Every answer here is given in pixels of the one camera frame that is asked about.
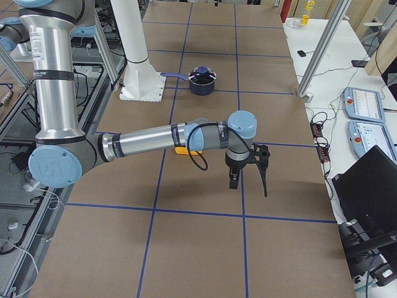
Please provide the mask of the lower teach pendant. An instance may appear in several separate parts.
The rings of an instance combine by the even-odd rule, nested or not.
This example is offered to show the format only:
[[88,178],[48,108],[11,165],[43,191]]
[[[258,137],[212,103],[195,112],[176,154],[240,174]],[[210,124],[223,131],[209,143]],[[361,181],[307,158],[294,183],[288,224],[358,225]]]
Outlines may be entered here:
[[350,120],[347,129],[354,152],[359,158],[377,145],[396,162],[396,149],[385,124]]

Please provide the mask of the black laptop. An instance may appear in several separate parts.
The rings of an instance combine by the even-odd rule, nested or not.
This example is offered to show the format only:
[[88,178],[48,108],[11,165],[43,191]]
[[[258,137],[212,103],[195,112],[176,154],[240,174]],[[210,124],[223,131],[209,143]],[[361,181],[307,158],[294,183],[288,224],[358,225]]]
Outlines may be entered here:
[[372,147],[332,183],[346,220],[373,232],[396,230],[396,163],[380,147]]

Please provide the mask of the upper teach pendant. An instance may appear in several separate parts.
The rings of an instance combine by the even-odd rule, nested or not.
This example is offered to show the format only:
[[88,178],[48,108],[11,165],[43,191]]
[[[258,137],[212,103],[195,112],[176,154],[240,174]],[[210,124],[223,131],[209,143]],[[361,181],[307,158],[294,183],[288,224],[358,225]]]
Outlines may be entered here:
[[348,118],[385,123],[385,114],[378,91],[346,87],[342,99]]

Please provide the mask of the yellow corn cob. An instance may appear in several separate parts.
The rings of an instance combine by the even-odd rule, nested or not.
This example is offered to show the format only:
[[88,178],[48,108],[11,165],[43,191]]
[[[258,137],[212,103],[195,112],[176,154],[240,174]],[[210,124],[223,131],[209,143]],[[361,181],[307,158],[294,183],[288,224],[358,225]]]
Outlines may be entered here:
[[191,154],[192,156],[197,156],[197,155],[202,153],[202,151],[194,151],[194,150],[188,151],[188,149],[186,147],[175,147],[174,151],[178,155],[189,155],[189,154]]

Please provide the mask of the dark blue saucepan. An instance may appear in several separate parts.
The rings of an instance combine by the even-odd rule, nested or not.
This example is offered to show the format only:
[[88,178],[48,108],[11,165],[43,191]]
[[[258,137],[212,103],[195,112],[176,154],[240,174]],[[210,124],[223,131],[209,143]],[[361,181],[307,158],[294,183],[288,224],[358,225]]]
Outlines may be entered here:
[[217,79],[216,73],[206,66],[198,66],[190,70],[187,75],[182,73],[160,73],[160,75],[188,81],[190,91],[199,96],[212,93]]

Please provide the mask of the black phone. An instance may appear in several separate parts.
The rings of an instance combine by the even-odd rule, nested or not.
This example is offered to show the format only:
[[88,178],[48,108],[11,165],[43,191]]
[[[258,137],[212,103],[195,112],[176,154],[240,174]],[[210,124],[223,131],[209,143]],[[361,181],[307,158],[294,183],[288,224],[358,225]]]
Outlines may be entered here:
[[299,50],[299,51],[297,51],[297,53],[298,53],[298,55],[300,57],[305,57],[306,56],[306,52],[304,52],[303,50]]

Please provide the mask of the glass lid blue knob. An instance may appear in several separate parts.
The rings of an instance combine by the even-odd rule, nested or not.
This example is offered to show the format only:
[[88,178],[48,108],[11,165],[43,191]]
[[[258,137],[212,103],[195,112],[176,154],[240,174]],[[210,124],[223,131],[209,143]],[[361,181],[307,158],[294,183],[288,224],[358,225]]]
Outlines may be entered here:
[[191,70],[187,77],[191,83],[206,85],[216,80],[216,73],[206,66],[198,66]]

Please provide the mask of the teach pendant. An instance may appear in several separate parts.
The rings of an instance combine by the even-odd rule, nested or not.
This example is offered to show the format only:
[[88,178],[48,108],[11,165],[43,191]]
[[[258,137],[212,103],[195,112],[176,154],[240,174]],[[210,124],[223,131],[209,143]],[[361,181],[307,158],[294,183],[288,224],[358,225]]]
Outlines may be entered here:
[[359,158],[377,145],[396,162],[396,149],[385,124],[350,120],[347,129],[354,152]]
[[346,87],[342,99],[348,118],[385,123],[385,114],[378,91]]

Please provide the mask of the white pedestal column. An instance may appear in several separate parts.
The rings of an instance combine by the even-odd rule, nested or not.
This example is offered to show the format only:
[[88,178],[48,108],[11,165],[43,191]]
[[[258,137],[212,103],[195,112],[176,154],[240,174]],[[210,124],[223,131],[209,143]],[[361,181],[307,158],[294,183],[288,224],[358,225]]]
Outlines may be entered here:
[[137,1],[111,1],[127,67],[120,99],[161,102],[166,79],[149,61],[146,40]]

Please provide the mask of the yellow bottle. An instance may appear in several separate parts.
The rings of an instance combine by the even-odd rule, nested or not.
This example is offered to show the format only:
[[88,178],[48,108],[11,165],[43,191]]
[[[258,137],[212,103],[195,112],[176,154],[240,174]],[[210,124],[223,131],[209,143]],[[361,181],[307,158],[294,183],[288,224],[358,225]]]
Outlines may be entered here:
[[305,8],[301,17],[300,25],[306,26],[308,24],[308,20],[310,18],[311,11],[313,10],[313,7],[315,5],[315,1],[307,1],[305,4]]

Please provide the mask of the aluminium frame post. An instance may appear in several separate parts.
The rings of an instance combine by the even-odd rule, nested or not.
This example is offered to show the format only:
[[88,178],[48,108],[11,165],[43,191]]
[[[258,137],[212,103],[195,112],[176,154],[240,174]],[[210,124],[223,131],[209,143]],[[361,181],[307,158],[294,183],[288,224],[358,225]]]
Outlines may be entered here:
[[328,23],[326,24],[324,31],[320,37],[320,40],[314,50],[314,54],[304,72],[304,75],[300,81],[300,84],[297,88],[297,96],[298,97],[304,97],[306,94],[306,91],[311,83],[311,80],[314,77],[314,74],[316,70],[318,69],[318,66],[321,63],[321,60],[323,59],[324,54],[326,53],[326,50],[331,43],[331,40],[336,33],[339,24],[343,20],[350,4],[351,0],[339,0],[336,4],[336,7],[331,14],[330,19],[328,20]]

